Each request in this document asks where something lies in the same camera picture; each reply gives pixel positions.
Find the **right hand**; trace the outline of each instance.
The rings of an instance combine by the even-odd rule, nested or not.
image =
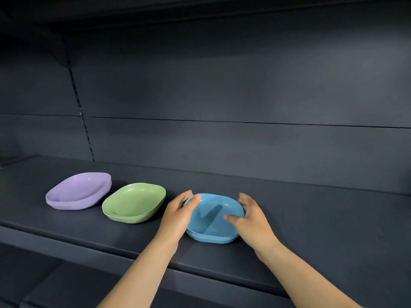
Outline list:
[[[245,217],[224,215],[224,219],[237,229],[245,243],[252,247],[257,257],[264,262],[265,256],[279,245],[280,241],[271,230],[263,211],[250,196],[240,193],[237,201],[244,208]]]

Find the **purple plate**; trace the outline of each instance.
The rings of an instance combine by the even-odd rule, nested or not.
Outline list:
[[[91,207],[111,188],[107,173],[81,173],[71,176],[46,194],[46,202],[55,209],[78,210]]]

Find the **dark gray wall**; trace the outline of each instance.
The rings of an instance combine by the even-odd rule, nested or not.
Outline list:
[[[67,36],[96,160],[411,193],[409,9]]]
[[[0,36],[0,155],[22,154],[92,160],[69,70]]]

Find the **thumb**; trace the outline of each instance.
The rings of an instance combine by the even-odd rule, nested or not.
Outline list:
[[[197,207],[197,205],[200,203],[201,200],[201,195],[196,194],[191,198],[191,200],[183,207],[183,209],[190,211],[191,213],[194,211],[194,209]]]
[[[240,218],[242,217],[235,216],[235,215],[224,215],[224,219],[236,228],[237,228],[237,222],[239,221]]]

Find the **gray shelf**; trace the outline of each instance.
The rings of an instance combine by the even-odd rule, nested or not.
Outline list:
[[[131,263],[156,233],[162,211],[148,222],[127,225],[107,219],[100,204],[65,212],[45,203],[49,189],[71,175],[88,171],[110,173],[112,191],[139,181],[162,185],[167,200],[187,189],[233,198],[239,191],[248,193],[259,202],[279,239],[359,304],[405,307],[411,300],[411,242],[407,239],[411,197],[405,195],[35,157],[0,172],[3,230],[12,228],[10,232],[50,238],[44,246],[35,246],[46,254],[57,253],[59,244],[68,243],[65,248],[73,251],[83,248]],[[0,240],[10,240],[5,233]],[[239,285],[262,295],[285,295],[279,282],[241,240],[215,245],[183,236],[169,268],[169,272]]]

